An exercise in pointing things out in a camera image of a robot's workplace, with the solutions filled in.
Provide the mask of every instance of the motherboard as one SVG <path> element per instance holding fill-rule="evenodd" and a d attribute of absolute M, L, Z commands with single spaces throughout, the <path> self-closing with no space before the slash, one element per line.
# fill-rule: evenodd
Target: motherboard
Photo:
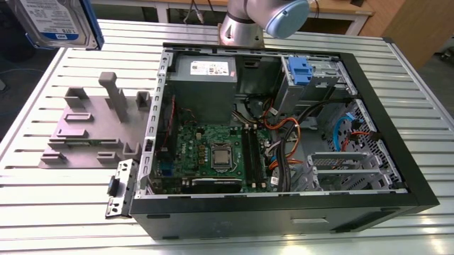
<path fill-rule="evenodd" d="M 212 184 L 239 192 L 267 192 L 268 141 L 268 131 L 256 127 L 179 126 L 175 160 L 159 162 L 163 192 L 184 193 L 187 185 L 205 189 Z"/>

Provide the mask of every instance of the latch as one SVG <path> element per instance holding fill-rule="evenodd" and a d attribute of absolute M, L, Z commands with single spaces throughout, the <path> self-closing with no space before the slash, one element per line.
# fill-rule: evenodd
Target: latch
<path fill-rule="evenodd" d="M 129 208 L 133 198 L 133 185 L 139 163 L 133 159 L 120 161 L 115 175 L 108 183 L 109 195 L 105 219 L 131 218 Z"/>

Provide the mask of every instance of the hard drive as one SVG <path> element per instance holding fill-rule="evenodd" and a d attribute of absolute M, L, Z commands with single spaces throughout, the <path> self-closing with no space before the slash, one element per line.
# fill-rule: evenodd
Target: hard drive
<path fill-rule="evenodd" d="M 100 50 L 104 39 L 89 0 L 6 0 L 36 48 Z"/>

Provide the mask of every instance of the ram slot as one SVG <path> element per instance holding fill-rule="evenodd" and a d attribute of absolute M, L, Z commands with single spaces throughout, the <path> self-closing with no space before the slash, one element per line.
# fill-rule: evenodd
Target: ram slot
<path fill-rule="evenodd" d="M 241 146 L 243 146 L 243 162 L 244 162 L 244 171 L 245 171 L 245 181 L 248 184 L 253 182 L 252 180 L 252 162 L 251 162 L 251 147 L 248 144 L 248 129 L 243 128 L 241 130 Z"/>
<path fill-rule="evenodd" d="M 249 132 L 249 147 L 252 155 L 252 166 L 253 166 L 253 180 L 259 184 L 263 180 L 263 171 L 260 163 L 260 145 L 257 143 L 256 130 Z"/>

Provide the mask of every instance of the aluminum slotted table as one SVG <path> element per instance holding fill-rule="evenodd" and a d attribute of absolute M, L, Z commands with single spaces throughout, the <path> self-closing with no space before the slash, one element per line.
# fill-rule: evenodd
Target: aluminum slotted table
<path fill-rule="evenodd" d="M 116 72 L 125 95 L 137 90 L 152 93 L 161 43 L 216 44 L 217 28 L 107 20 L 100 21 L 100 27 L 107 42 L 103 51 L 60 49 L 0 144 L 0 251 L 454 253 L 454 121 L 402 53 L 380 38 L 297 33 L 285 40 L 265 37 L 265 45 L 355 54 L 439 206 L 359 233 L 215 240 L 153 241 L 133 219 L 105 220 L 105 191 L 115 170 L 37 168 L 65 107 L 61 97 L 68 87 L 107 95 L 97 83 L 103 71 Z"/>

